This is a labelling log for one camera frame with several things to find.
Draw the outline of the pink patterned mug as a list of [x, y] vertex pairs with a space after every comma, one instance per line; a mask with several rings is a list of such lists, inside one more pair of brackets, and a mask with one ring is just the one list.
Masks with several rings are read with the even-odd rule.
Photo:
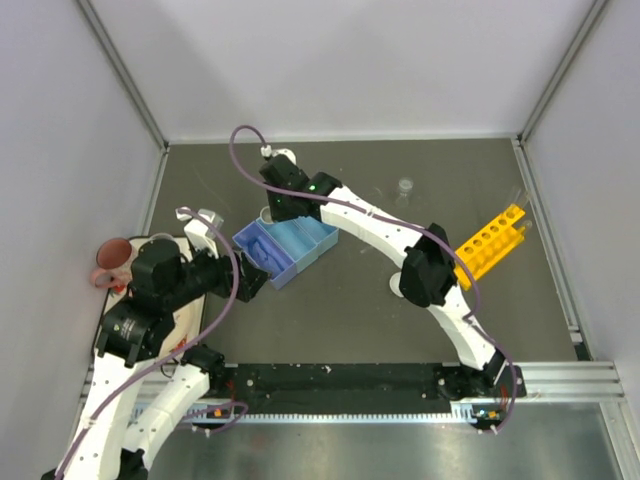
[[128, 239], [107, 240], [97, 251], [90, 284], [103, 289], [126, 287], [132, 279], [131, 266], [136, 257], [137, 249]]

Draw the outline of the clear drinking glass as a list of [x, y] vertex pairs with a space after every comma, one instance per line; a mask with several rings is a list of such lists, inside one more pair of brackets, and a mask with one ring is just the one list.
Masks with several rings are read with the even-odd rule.
[[157, 241], [157, 240], [175, 241], [175, 238], [168, 233], [156, 233], [149, 237], [149, 241]]

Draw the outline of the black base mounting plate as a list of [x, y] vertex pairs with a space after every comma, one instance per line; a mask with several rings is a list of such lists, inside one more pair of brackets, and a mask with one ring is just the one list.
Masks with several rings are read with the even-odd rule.
[[255, 413], [444, 413], [429, 363], [239, 364], [226, 389]]

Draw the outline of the white strawberry tray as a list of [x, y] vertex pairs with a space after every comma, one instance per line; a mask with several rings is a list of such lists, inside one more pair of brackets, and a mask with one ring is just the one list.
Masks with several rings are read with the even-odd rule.
[[[129, 239], [129, 242], [132, 246], [139, 250], [150, 239], [151, 237], [138, 236], [131, 237]], [[188, 239], [186, 237], [173, 237], [173, 240], [179, 246], [181, 254], [184, 255], [186, 259], [192, 260], [193, 253], [191, 251], [191, 246]], [[116, 293], [113, 290], [108, 291], [103, 311], [100, 316], [100, 326], [98, 327], [97, 333], [100, 333], [104, 315], [124, 297], [124, 293]], [[192, 301], [191, 303], [174, 312], [174, 328], [165, 338], [160, 349], [159, 356], [164, 357], [168, 355], [172, 351], [193, 340], [200, 333], [204, 306], [205, 297], [201, 296], [200, 298]]]

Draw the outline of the small white plastic cup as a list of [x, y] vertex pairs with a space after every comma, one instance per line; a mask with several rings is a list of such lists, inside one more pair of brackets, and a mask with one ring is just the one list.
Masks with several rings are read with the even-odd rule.
[[264, 207], [261, 211], [260, 211], [260, 219], [265, 223], [265, 224], [273, 224], [274, 223], [274, 219], [272, 217], [272, 213], [271, 213], [271, 208], [269, 206]]

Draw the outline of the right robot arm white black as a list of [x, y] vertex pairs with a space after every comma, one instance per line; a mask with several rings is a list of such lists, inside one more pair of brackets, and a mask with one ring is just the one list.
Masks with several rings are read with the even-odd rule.
[[512, 360], [484, 331], [462, 293], [454, 268], [459, 262], [445, 231], [388, 217], [336, 178], [320, 172], [308, 177], [288, 149], [264, 147], [260, 169], [275, 222], [308, 216], [347, 232], [384, 256], [399, 269], [394, 293], [426, 309], [447, 334], [459, 363], [443, 367], [436, 382], [451, 399], [487, 396], [503, 381], [518, 387]]

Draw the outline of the pink ceramic plate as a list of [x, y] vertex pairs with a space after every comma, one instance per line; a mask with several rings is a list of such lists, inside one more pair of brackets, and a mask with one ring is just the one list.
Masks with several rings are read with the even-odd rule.
[[174, 351], [192, 341], [201, 331], [205, 297], [200, 297], [174, 314], [174, 329], [165, 339], [164, 347]]

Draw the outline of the blue safety glasses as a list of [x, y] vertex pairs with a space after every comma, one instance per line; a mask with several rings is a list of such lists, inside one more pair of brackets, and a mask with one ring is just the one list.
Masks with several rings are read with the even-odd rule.
[[284, 252], [266, 238], [257, 237], [247, 244], [249, 255], [263, 270], [278, 276], [290, 266], [290, 261]]

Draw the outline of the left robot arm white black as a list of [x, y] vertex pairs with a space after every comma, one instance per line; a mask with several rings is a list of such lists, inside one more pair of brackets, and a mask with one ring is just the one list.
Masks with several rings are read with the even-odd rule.
[[132, 263], [125, 296], [102, 320], [94, 373], [73, 442], [47, 479], [145, 479], [164, 442], [201, 397], [226, 387], [221, 353], [194, 339], [168, 354], [178, 359], [173, 377], [137, 418], [131, 414], [144, 377], [157, 369], [174, 314], [212, 293], [248, 302], [268, 272], [241, 252], [209, 250], [186, 257], [170, 239], [143, 243]]

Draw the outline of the three-compartment blue organizer box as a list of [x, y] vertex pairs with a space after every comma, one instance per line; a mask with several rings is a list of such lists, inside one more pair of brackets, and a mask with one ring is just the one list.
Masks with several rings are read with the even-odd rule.
[[273, 224], [265, 224], [261, 219], [256, 219], [237, 232], [233, 241], [259, 267], [247, 248], [248, 242], [257, 237], [266, 238], [277, 245], [290, 261], [287, 270], [278, 276], [271, 274], [270, 277], [271, 285], [276, 290], [281, 290], [338, 243], [339, 231], [310, 217]]

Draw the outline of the yellow test tube rack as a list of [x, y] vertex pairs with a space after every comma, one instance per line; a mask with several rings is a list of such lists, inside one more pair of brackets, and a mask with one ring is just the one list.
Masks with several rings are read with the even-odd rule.
[[455, 266], [454, 272], [463, 290], [469, 291], [471, 279], [480, 280], [525, 240], [517, 225], [525, 214], [524, 209], [509, 206], [456, 250], [471, 274], [469, 276], [460, 265]]

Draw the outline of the white round dish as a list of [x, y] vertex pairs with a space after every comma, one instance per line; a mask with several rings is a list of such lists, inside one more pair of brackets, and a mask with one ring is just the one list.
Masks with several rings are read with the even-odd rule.
[[401, 273], [400, 272], [394, 273], [389, 279], [389, 287], [394, 295], [396, 295], [399, 298], [403, 298], [404, 294], [400, 287], [400, 281], [401, 281]]

